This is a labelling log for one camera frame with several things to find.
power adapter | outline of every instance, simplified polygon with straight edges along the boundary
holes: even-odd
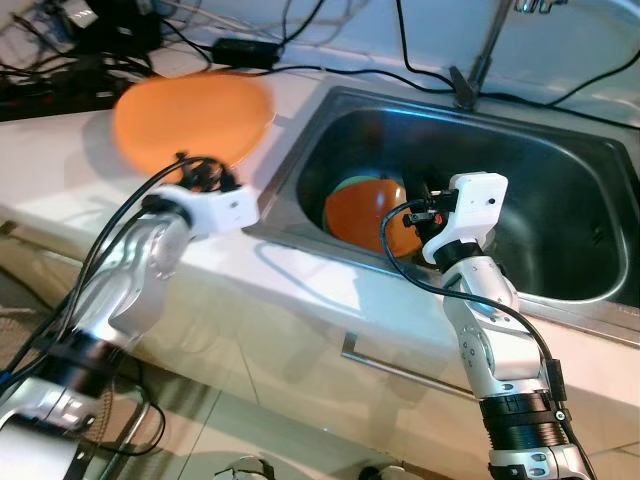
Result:
[[[280,44],[220,38],[211,47],[211,60],[235,68],[269,70],[280,60]]]

sink basin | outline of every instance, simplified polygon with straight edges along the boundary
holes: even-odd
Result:
[[[614,140],[336,87],[261,196],[260,223],[247,231],[390,271],[382,255],[323,229],[325,199],[350,177],[419,178],[440,190],[473,171],[509,179],[484,250],[522,293],[525,312],[603,321],[607,302],[626,307],[610,308],[604,323],[640,331],[638,179]]]

orange plate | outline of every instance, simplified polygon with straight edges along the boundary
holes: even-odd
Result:
[[[404,188],[390,179],[350,185],[327,197],[324,204],[327,227],[340,240],[384,253],[379,237],[380,222],[405,199]],[[403,225],[402,214],[389,222],[387,239],[397,257],[413,253],[422,245],[415,228]]]
[[[116,104],[113,131],[131,165],[153,175],[181,151],[215,157],[232,167],[258,145],[273,117],[273,98],[264,85],[201,73],[131,87]],[[176,173],[168,180],[179,177]]]

faucet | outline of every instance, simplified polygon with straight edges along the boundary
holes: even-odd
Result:
[[[512,3],[513,9],[520,13],[531,14],[538,10],[539,13],[548,14],[553,5],[564,5],[567,2],[568,0],[515,0],[515,2],[514,0],[499,0],[482,50],[471,67],[469,77],[465,79],[456,66],[449,68],[455,90],[455,107],[466,111],[472,111],[475,108],[478,95],[491,67],[491,53],[496,46]]]

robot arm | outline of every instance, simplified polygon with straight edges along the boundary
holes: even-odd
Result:
[[[443,272],[444,288],[517,311],[514,286],[481,249],[498,221],[507,179],[484,172],[457,175],[450,188],[457,191],[455,209],[444,229],[424,246],[425,259]],[[563,433],[560,422],[569,420],[568,412],[558,409],[554,377],[531,333],[516,318],[480,303],[445,297],[444,311],[480,401],[493,448],[493,478],[595,480],[578,447]]]
[[[0,465],[12,479],[82,478],[77,433],[95,421],[126,353],[161,318],[161,299],[190,240],[259,218],[244,187],[194,193],[165,185],[146,200],[152,213],[131,225],[82,290],[73,330],[0,397]]]

